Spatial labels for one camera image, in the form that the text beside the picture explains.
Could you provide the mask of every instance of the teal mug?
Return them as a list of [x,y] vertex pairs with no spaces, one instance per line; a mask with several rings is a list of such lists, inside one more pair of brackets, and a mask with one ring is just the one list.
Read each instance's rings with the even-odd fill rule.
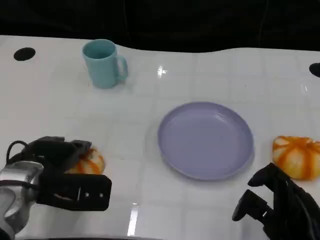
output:
[[89,76],[97,88],[109,89],[127,78],[126,59],[117,55],[116,45],[112,41],[92,40],[83,46],[82,54]]

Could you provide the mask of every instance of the small pumpkin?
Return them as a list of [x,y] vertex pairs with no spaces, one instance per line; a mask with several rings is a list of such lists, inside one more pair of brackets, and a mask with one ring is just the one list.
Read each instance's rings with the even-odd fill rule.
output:
[[81,156],[77,164],[69,169],[68,174],[102,174],[105,170],[105,160],[96,148],[90,148]]
[[320,142],[310,137],[278,136],[272,144],[273,162],[298,180],[320,175]]

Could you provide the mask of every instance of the plate rim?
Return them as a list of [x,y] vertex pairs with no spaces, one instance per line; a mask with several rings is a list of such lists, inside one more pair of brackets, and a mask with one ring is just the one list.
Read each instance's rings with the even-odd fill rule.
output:
[[[175,112],[177,112],[179,109],[181,108],[184,108],[186,106],[189,106],[189,105],[202,105],[202,104],[208,104],[208,105],[212,105],[212,106],[215,106],[215,107],[218,107],[218,108],[222,108],[222,109],[226,109],[228,111],[231,111],[233,114],[235,114],[236,116],[239,117],[239,119],[244,123],[244,125],[247,127],[247,130],[248,130],[248,136],[250,137],[250,140],[251,140],[251,145],[249,147],[249,151],[250,151],[250,154],[247,158],[247,160],[244,162],[244,164],[237,168],[235,171],[233,172],[230,172],[230,173],[226,173],[226,174],[222,174],[220,176],[216,176],[216,177],[196,177],[192,174],[189,174],[189,173],[185,173],[184,171],[182,171],[180,168],[176,167],[174,164],[172,164],[169,160],[168,160],[168,157],[164,154],[164,150],[163,150],[163,147],[162,147],[162,144],[160,143],[161,140],[160,140],[160,135],[161,135],[161,131],[162,129],[164,128],[164,124],[166,122],[166,119],[168,119],[172,114],[174,114]],[[157,145],[158,145],[158,149],[160,150],[160,154],[161,154],[161,158],[171,167],[173,168],[174,170],[176,170],[177,172],[179,172],[180,174],[188,177],[188,178],[191,178],[191,179],[195,179],[195,180],[200,180],[200,181],[218,181],[218,180],[224,180],[224,179],[227,179],[227,178],[230,178],[232,176],[235,176],[237,174],[239,174],[240,172],[242,172],[244,169],[247,168],[247,166],[249,166],[253,160],[254,160],[254,157],[255,157],[255,141],[254,141],[254,136],[252,134],[252,131],[249,127],[249,125],[247,124],[247,122],[236,112],[234,111],[233,109],[229,108],[229,107],[226,107],[224,105],[221,105],[221,104],[218,104],[218,103],[215,103],[215,102],[211,102],[211,101],[192,101],[192,102],[187,102],[187,103],[184,103],[182,105],[179,105],[177,107],[175,107],[174,109],[170,110],[166,115],[164,115],[164,117],[162,118],[160,124],[159,124],[159,127],[158,127],[158,130],[157,130]]]

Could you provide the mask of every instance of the purple plate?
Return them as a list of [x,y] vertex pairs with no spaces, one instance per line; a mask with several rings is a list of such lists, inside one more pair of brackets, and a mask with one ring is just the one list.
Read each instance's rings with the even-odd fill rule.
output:
[[247,123],[233,110],[192,102],[169,112],[158,129],[163,159],[198,180],[221,180],[245,168],[254,156]]

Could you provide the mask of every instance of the black cable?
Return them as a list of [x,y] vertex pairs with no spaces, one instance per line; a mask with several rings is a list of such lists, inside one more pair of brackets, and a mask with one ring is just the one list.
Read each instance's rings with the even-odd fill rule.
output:
[[10,152],[11,152],[11,149],[12,149],[13,146],[16,145],[16,144],[22,144],[25,148],[29,146],[26,142],[20,141],[20,140],[17,140],[17,141],[12,142],[12,143],[9,145],[8,150],[6,151],[6,163],[7,163],[7,164],[9,163],[9,160],[10,160]]
[[32,190],[40,190],[40,188],[37,185],[31,184],[29,182],[25,181],[19,181],[19,180],[0,180],[0,187],[7,187],[7,186],[18,186],[18,187],[24,187],[26,189],[32,189]]
[[260,29],[259,29],[258,48],[261,48],[262,31],[263,31],[263,28],[264,28],[264,23],[266,21],[268,9],[269,9],[269,0],[265,0],[265,9],[264,9],[264,13],[263,13],[263,16],[262,16],[262,19],[261,19],[261,24],[260,24]]
[[123,0],[123,14],[124,14],[124,24],[125,24],[125,30],[127,33],[127,36],[132,43],[132,38],[129,30],[129,25],[128,25],[128,18],[127,18],[127,6],[126,6],[126,0]]

